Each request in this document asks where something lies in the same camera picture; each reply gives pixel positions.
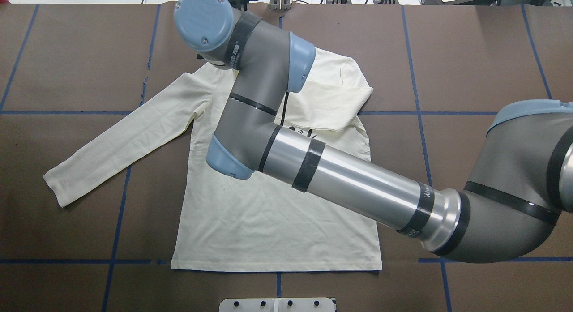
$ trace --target blue joint cap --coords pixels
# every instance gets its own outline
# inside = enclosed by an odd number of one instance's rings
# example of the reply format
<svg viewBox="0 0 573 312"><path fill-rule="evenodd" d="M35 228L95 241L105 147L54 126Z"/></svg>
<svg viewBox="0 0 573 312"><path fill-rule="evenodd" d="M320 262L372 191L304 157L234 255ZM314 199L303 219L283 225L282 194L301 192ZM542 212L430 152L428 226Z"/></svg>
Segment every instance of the blue joint cap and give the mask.
<svg viewBox="0 0 573 312"><path fill-rule="evenodd" d="M315 46L291 32L287 91L297 93L303 89L315 57Z"/></svg>
<svg viewBox="0 0 573 312"><path fill-rule="evenodd" d="M514 118L546 113L573 113L573 103L562 103L560 100L552 99L532 99L509 104L497 113L487 132Z"/></svg>
<svg viewBox="0 0 573 312"><path fill-rule="evenodd" d="M241 180L247 180L254 172L254 170L249 169L233 157L221 142L217 140L214 133L207 150L207 164L224 175Z"/></svg>
<svg viewBox="0 0 573 312"><path fill-rule="evenodd" d="M199 52L212 51L231 35L233 8L227 0L178 0L174 21L189 47Z"/></svg>

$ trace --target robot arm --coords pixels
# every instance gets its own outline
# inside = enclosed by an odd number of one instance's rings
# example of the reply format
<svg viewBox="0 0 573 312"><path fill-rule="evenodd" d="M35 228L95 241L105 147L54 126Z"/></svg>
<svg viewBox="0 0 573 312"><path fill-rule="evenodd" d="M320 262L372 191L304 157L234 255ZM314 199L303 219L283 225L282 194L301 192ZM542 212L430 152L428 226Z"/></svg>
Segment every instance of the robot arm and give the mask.
<svg viewBox="0 0 573 312"><path fill-rule="evenodd" d="M432 187L274 124L285 92L299 92L314 47L232 9L227 0L180 0L184 41L223 69L240 69L207 163L247 179L258 170L363 214L455 261L506 261L549 236L573 212L573 103L511 104L499 112L463 191Z"/></svg>

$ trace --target black tape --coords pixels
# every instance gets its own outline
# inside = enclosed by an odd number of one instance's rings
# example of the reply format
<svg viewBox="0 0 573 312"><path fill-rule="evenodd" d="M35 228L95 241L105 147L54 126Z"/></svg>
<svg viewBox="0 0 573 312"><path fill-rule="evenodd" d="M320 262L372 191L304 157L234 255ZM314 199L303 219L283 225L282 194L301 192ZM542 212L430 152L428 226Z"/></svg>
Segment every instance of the black tape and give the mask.
<svg viewBox="0 0 573 312"><path fill-rule="evenodd" d="M458 245L461 243L462 239L464 238L465 232L467 230L467 225L469 224L469 219L471 215L471 206L469 203L469 199L463 192L458 192L460 194L460 218L458 219L458 224L456 225L456 229L452 233L452 236L448 241L439 249L436 249L432 253L438 256L445 256L450 254Z"/></svg>
<svg viewBox="0 0 573 312"><path fill-rule="evenodd" d="M231 66L233 69L239 70L240 61L245 49L245 45L249 40L254 27L260 22L261 17L255 16L251 12L244 12L237 21L231 38L229 39L229 45L227 45L227 50L225 51L225 57L223 61L225 65Z"/></svg>
<svg viewBox="0 0 573 312"><path fill-rule="evenodd" d="M523 212L528 216L539 219L552 226L557 224L559 214L548 210L542 206L536 205L528 200L521 199L513 194L505 193L503 191L491 188L489 186L481 185L472 181L467 181L464 190L473 192L480 196L491 199L500 204L506 205L517 211Z"/></svg>
<svg viewBox="0 0 573 312"><path fill-rule="evenodd" d="M406 226L401 230L397 230L399 233L403 233L412 238L416 238L420 235L420 232L422 232L422 229L430 219L432 210L434 210L434 189L422 182L418 183L420 184L420 199L418 200L416 211Z"/></svg>
<svg viewBox="0 0 573 312"><path fill-rule="evenodd" d="M564 208L561 202L561 194L559 192L559 179L561 177L561 167L563 166L563 161L565 160L565 155L573 143L573 126L563 134L563 136L557 142L551 157L549 158L549 164L547 165L547 194L549 200L552 204L555 204L559 208Z"/></svg>
<svg viewBox="0 0 573 312"><path fill-rule="evenodd" d="M262 169L265 168L266 158L269 156L270 148L272 147L272 145L274 143L274 139L277 138L277 134L280 130L281 130L281 126L277 125L277 127L274 128L273 134L270 135L269 142L266 143L265 151L262 153L261 163L259 163L259 165L258 165L258 170L260 172L262 172Z"/></svg>
<svg viewBox="0 0 573 312"><path fill-rule="evenodd" d="M246 98L245 96L241 96L240 94L231 93L231 94L229 94L229 97L236 99L239 102L250 105L254 108L258 108L259 110L262 110L265 113L269 113L272 116L277 116L277 111L275 111L274 109L267 107L267 106L264 106L263 104L257 103L252 99Z"/></svg>
<svg viewBox="0 0 573 312"><path fill-rule="evenodd" d="M317 139L311 139L311 144L308 146L307 154L304 157L303 163L300 165L299 172L295 180L292 182L292 187L298 191L306 192L308 185L311 183L312 177L315 175L316 168L321 160L322 152L326 144Z"/></svg>

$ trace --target white long-sleeve shirt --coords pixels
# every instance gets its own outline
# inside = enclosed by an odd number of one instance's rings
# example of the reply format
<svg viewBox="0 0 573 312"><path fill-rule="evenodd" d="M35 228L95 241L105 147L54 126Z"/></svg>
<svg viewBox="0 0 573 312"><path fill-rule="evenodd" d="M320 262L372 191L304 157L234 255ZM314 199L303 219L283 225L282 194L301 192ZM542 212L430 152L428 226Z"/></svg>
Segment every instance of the white long-sleeve shirt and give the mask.
<svg viewBox="0 0 573 312"><path fill-rule="evenodd" d="M209 64L182 74L45 174L60 206L182 134L194 121L173 269L381 269L373 220L257 171L248 180L236 180L208 167L207 147L234 82L233 71ZM356 114L371 92L353 59L317 49L303 90L289 96L285 126L370 161L368 137Z"/></svg>

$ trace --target folded sleeve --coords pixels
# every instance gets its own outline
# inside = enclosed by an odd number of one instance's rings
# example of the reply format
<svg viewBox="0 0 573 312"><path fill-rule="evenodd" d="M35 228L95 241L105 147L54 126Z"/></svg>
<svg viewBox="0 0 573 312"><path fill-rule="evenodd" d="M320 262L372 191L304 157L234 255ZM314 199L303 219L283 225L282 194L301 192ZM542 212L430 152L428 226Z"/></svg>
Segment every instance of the folded sleeve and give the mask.
<svg viewBox="0 0 573 312"><path fill-rule="evenodd" d="M176 138L204 111L220 70L207 64L176 81L103 132L43 179L61 207L87 194L131 163Z"/></svg>
<svg viewBox="0 0 573 312"><path fill-rule="evenodd" d="M354 59L317 49L303 89L289 95L285 121L301 128L341 132L370 94L372 88Z"/></svg>

